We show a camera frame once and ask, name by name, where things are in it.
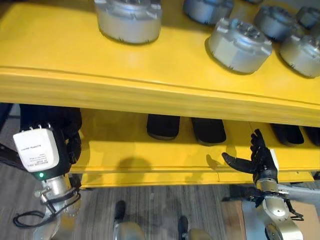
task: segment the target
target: black cable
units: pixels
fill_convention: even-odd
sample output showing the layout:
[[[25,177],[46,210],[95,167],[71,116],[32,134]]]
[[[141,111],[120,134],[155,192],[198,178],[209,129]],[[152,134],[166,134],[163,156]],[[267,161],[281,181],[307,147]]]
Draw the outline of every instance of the black cable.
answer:
[[[38,223],[38,224],[35,224],[35,225],[28,225],[28,224],[24,224],[22,222],[19,221],[19,218],[21,217],[25,217],[25,216],[37,216],[39,218],[44,218],[45,214],[41,211],[37,211],[37,210],[34,210],[34,211],[27,211],[25,213],[22,213],[22,214],[17,214],[14,218],[13,218],[13,224],[15,226],[17,226],[18,228],[21,228],[21,229],[32,229],[32,228],[38,228],[38,227],[41,227],[43,225],[46,225],[48,223],[50,223],[52,220],[55,219],[55,217],[57,215],[59,215],[63,210],[65,210],[67,207],[75,204],[79,199],[81,198],[81,194],[79,192],[77,192],[77,198],[68,203],[67,205],[65,205],[64,207],[62,207],[59,211],[55,212],[54,214],[50,215],[46,220]]]

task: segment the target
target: shoe insole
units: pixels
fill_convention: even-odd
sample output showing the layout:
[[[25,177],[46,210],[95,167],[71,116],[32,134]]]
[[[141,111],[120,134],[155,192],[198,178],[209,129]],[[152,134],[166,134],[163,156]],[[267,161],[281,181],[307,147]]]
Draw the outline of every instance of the shoe insole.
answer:
[[[146,130],[152,138],[172,140],[179,133],[179,125],[179,116],[149,114]]]
[[[200,145],[213,146],[227,139],[222,120],[198,117],[192,117],[191,120],[195,138]]]

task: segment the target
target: gray carpet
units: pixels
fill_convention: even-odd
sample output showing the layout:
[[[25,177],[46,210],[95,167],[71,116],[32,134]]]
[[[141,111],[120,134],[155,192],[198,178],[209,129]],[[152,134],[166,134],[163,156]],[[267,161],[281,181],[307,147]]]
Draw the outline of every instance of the gray carpet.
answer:
[[[0,182],[0,240],[30,240],[32,230],[16,228],[12,218],[16,213],[43,210],[33,195],[40,183],[5,165],[0,165]],[[205,229],[213,239],[226,239],[220,201],[229,195],[227,185],[100,188],[81,191],[81,195],[75,240],[112,239],[114,207],[119,200],[127,203],[125,219],[138,223],[148,240],[178,239],[181,215],[188,217],[192,228]]]

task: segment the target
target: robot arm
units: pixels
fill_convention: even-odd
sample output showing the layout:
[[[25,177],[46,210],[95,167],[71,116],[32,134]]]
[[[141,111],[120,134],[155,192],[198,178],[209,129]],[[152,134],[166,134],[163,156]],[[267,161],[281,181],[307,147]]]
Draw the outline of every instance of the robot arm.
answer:
[[[251,135],[250,147],[251,161],[236,158],[223,153],[225,162],[232,168],[253,174],[253,182],[257,191],[251,196],[256,202],[257,215],[265,225],[265,234],[270,240],[303,240],[303,235],[290,212],[302,220],[302,215],[296,213],[291,206],[290,200],[279,193],[278,169],[276,168],[270,150],[259,129]]]
[[[35,110],[39,113],[41,109],[46,110],[47,107],[39,106]],[[81,204],[80,186],[72,185],[68,176],[71,164],[80,156],[80,136],[76,129],[74,135],[66,137],[63,128],[57,122],[38,121],[39,116],[35,119],[37,120],[28,119],[29,122],[22,127],[21,132],[13,136],[13,139],[24,168],[41,181],[43,189],[35,192],[35,195],[40,198],[41,204],[45,205],[45,213],[25,212],[17,215],[13,223],[23,229],[35,228],[34,240],[68,240],[71,239]],[[42,221],[35,225],[20,222],[20,217],[30,215],[40,217]]]

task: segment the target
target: robotic hand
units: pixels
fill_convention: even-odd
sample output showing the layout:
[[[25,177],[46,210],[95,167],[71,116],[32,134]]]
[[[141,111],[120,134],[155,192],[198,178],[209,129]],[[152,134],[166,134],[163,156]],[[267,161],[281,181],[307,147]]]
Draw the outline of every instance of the robotic hand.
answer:
[[[24,168],[41,181],[42,190],[35,192],[45,213],[34,210],[18,214],[13,223],[23,229],[36,228],[34,240],[71,239],[76,215],[80,208],[80,185],[70,181],[68,172],[81,153],[81,140],[78,130],[81,127],[81,114],[78,109],[22,105],[21,132],[13,136],[16,149]],[[79,113],[80,122],[68,124],[57,113]],[[42,221],[35,225],[19,221],[23,216],[37,216]]]
[[[258,217],[265,225],[270,240],[303,240],[303,235],[293,219],[303,221],[284,194],[278,190],[278,169],[271,151],[266,147],[259,129],[251,135],[251,161],[222,153],[225,162],[233,169],[253,174],[257,190],[250,196],[255,201]]]

